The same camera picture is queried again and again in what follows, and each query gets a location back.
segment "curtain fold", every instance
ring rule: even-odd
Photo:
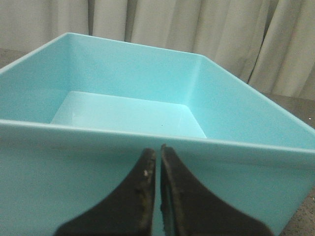
[[[314,0],[1,0],[0,47],[64,32],[194,52],[262,92],[315,100]]]

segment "storage container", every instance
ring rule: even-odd
[[[315,131],[206,57],[66,33],[0,70],[0,236],[51,236],[162,144],[275,235],[315,180]]]

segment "white curtain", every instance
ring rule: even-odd
[[[1,0],[0,47],[78,32],[203,54],[262,92],[315,100],[314,0]]]

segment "dark table surface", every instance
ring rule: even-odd
[[[25,54],[0,48],[0,68]],[[315,128],[315,101],[274,94],[264,95]],[[310,191],[280,236],[315,236],[315,187]]]

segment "plastic bin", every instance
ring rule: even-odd
[[[52,235],[164,143],[276,235],[314,184],[315,131],[206,57],[67,33],[0,70],[0,235]]]

